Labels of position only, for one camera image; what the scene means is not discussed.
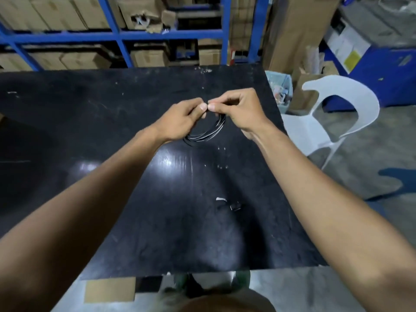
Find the person's right hand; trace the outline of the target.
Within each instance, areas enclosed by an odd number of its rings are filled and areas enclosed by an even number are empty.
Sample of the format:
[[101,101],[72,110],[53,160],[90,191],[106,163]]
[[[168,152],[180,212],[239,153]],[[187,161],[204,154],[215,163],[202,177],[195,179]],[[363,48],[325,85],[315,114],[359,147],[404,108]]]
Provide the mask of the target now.
[[228,116],[250,140],[253,140],[263,127],[271,124],[253,88],[230,90],[209,100],[208,103],[235,105],[232,114],[224,115]]

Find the person's left hand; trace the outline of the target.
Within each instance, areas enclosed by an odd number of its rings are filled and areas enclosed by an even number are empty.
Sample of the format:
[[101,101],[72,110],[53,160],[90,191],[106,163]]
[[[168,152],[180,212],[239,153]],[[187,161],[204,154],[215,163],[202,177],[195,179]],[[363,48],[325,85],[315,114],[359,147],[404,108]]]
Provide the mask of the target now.
[[152,126],[161,144],[185,138],[205,113],[189,113],[190,104],[205,103],[201,98],[173,104]]

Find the person's left forearm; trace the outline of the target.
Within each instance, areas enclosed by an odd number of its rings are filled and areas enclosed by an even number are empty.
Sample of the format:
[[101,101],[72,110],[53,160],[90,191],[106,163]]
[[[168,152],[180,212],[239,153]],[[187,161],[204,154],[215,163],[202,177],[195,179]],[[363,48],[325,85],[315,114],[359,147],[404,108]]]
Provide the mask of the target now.
[[117,222],[157,150],[149,126],[0,239],[0,312],[50,312]]

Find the person's right forearm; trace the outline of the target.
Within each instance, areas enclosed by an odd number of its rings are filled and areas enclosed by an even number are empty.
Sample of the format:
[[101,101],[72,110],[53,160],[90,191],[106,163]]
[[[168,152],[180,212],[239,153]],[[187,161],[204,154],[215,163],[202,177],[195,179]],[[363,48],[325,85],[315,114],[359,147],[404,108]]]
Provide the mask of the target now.
[[270,121],[246,128],[299,222],[367,312],[416,312],[416,248]]

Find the light blue plastic basket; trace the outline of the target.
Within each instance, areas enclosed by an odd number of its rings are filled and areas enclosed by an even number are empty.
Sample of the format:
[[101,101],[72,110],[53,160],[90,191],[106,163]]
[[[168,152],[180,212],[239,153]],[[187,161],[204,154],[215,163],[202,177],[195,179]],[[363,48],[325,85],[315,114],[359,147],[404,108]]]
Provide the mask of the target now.
[[293,98],[293,82],[289,74],[265,71],[269,86],[281,114],[285,114]]

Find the small open cardboard box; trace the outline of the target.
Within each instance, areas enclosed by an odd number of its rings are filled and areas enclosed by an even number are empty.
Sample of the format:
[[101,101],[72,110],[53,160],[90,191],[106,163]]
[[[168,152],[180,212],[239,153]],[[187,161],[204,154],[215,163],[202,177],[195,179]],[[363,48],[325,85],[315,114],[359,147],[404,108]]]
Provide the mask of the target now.
[[333,61],[324,61],[322,67],[320,67],[319,74],[307,73],[303,65],[300,64],[292,73],[293,96],[288,106],[288,112],[306,111],[308,113],[318,99],[318,92],[311,90],[304,91],[302,89],[303,84],[328,75],[339,75]]

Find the torn cardboard box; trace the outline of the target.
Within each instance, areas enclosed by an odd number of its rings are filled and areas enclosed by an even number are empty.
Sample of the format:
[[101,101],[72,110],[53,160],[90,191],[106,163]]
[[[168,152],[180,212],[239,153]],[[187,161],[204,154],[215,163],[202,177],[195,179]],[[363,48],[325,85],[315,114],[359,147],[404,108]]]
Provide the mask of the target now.
[[176,12],[168,9],[167,0],[117,0],[127,29],[160,34],[175,28]]

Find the tall brown cardboard box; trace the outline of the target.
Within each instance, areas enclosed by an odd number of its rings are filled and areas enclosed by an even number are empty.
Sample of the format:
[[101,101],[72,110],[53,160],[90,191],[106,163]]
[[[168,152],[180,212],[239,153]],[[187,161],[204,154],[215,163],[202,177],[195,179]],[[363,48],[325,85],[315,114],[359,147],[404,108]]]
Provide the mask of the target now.
[[266,71],[292,74],[308,46],[318,47],[341,0],[273,0],[263,42]]

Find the white plastic chair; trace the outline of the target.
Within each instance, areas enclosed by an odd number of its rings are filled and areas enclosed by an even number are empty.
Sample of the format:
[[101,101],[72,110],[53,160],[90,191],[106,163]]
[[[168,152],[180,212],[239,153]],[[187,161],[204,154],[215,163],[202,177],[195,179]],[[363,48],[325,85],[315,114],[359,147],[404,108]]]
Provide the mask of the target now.
[[[317,92],[317,101],[307,115],[282,114],[284,128],[289,138],[305,156],[310,156],[322,148],[330,149],[321,167],[323,170],[347,136],[361,131],[378,118],[379,101],[370,88],[356,80],[340,75],[327,75],[320,79],[307,81],[302,85],[302,90]],[[336,142],[331,141],[329,134],[313,115],[318,106],[331,96],[345,99],[354,106],[358,114],[354,125],[340,135]]]

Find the blue machine cabinet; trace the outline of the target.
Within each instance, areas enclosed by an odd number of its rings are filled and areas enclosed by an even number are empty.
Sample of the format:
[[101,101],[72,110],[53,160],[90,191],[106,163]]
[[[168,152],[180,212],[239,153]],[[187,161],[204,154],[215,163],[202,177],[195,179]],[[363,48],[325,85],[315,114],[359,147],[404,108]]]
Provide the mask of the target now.
[[416,105],[416,0],[341,0],[320,52],[382,108]]

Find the person's green shoes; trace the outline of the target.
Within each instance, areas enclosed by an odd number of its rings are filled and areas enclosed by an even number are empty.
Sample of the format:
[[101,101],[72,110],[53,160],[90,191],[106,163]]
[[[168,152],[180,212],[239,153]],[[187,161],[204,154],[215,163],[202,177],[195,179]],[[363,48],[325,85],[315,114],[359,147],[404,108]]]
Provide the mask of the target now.
[[174,275],[174,288],[188,298],[231,294],[249,288],[250,271],[186,273]]

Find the person's shirt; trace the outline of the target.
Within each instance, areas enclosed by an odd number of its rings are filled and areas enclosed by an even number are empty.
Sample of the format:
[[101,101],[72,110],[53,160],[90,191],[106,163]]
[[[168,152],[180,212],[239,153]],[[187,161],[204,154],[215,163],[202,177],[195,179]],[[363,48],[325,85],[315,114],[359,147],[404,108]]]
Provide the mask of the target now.
[[269,299],[243,288],[230,293],[209,293],[189,298],[184,292],[167,288],[158,293],[148,312],[277,312]]

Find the flat cardboard piece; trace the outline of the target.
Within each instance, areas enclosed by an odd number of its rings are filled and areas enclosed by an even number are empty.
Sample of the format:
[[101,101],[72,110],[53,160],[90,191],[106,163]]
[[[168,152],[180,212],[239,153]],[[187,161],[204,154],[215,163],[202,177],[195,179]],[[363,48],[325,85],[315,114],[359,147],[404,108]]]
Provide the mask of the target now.
[[133,302],[136,277],[94,279],[86,282],[84,303]]

